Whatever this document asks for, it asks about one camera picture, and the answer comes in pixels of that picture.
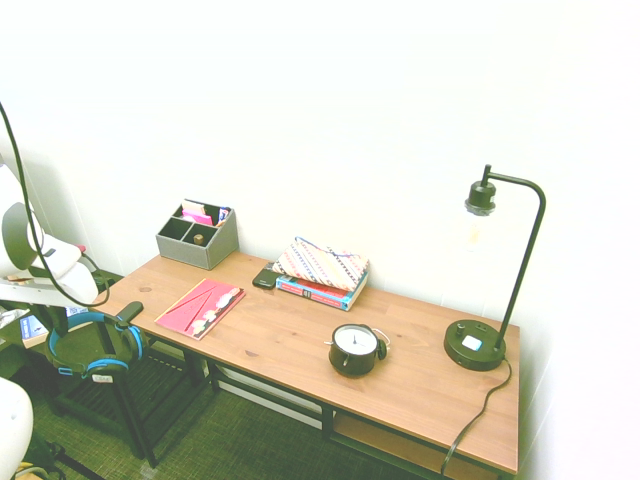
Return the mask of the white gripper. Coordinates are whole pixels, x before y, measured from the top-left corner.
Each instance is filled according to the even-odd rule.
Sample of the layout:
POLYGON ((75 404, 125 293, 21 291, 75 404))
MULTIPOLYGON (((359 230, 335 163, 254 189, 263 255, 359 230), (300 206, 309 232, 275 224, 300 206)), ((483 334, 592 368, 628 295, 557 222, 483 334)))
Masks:
MULTIPOLYGON (((2 281, 0 286, 1 299, 4 301, 21 302, 37 305, 63 305, 64 296, 49 284, 16 284, 2 281)), ((68 333, 68 315, 65 307, 52 306, 51 318, 53 329, 59 337, 68 333)))

